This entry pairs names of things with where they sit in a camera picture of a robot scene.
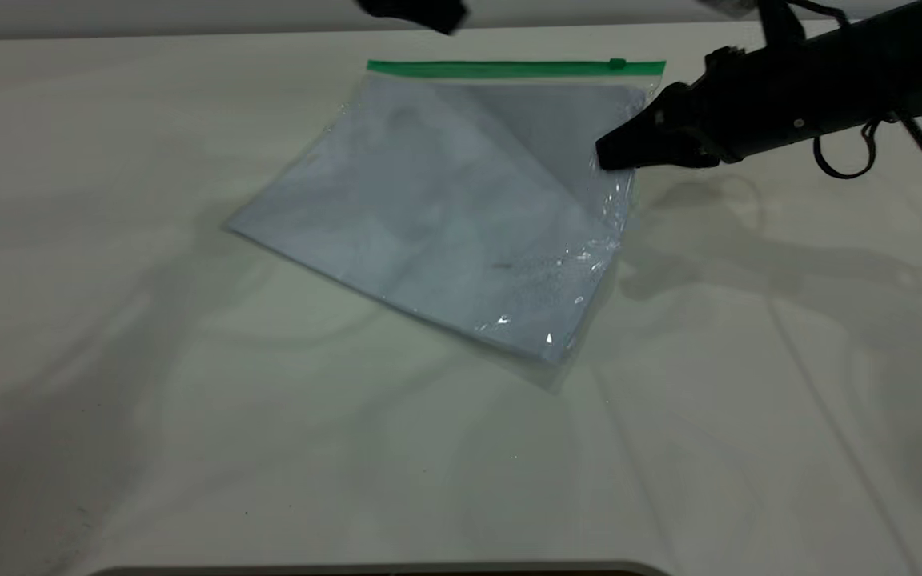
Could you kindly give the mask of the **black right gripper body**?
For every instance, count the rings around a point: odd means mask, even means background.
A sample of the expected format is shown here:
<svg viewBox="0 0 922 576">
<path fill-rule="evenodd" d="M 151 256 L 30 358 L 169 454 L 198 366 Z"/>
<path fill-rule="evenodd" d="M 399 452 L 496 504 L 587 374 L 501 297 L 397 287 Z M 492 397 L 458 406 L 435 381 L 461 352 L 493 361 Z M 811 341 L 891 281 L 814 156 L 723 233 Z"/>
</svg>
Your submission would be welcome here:
<svg viewBox="0 0 922 576">
<path fill-rule="evenodd" d="M 747 104 L 753 54 L 736 46 L 704 58 L 704 73 L 694 82 L 668 87 L 670 163 L 679 167 L 732 164 L 756 154 L 750 141 Z"/>
</svg>

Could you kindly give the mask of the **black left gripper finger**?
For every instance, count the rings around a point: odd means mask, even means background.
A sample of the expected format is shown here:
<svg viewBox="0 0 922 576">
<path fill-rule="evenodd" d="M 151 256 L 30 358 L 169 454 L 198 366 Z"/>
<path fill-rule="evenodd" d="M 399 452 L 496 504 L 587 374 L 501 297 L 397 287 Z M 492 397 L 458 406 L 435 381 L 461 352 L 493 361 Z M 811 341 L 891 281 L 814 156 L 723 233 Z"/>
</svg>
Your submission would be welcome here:
<svg viewBox="0 0 922 576">
<path fill-rule="evenodd" d="M 440 35 L 454 35 L 468 18 L 463 1 L 359 0 L 355 5 L 374 18 L 414 23 Z"/>
</svg>

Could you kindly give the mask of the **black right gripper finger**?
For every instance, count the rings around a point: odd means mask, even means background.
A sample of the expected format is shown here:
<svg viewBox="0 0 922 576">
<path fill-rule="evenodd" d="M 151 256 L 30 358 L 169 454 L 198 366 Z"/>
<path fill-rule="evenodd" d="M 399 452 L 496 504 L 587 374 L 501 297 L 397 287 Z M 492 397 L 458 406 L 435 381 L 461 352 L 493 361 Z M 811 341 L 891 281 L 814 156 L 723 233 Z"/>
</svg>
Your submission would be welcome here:
<svg viewBox="0 0 922 576">
<path fill-rule="evenodd" d="M 650 126 L 621 126 L 597 139 L 595 152 L 599 167 L 607 171 L 700 166 L 698 146 L 691 139 L 663 134 Z"/>
<path fill-rule="evenodd" d="M 647 106 L 647 108 L 641 110 L 633 118 L 629 119 L 621 126 L 650 126 L 658 131 L 663 132 L 663 134 L 674 134 L 674 132 L 670 131 L 669 129 L 662 127 L 662 117 L 663 113 L 665 113 L 666 106 L 669 105 L 670 101 L 676 98 L 676 95 L 681 91 L 683 91 L 682 85 L 671 85 L 663 89 L 663 91 L 656 95 L 656 98 L 654 101 L 652 101 L 650 106 Z"/>
</svg>

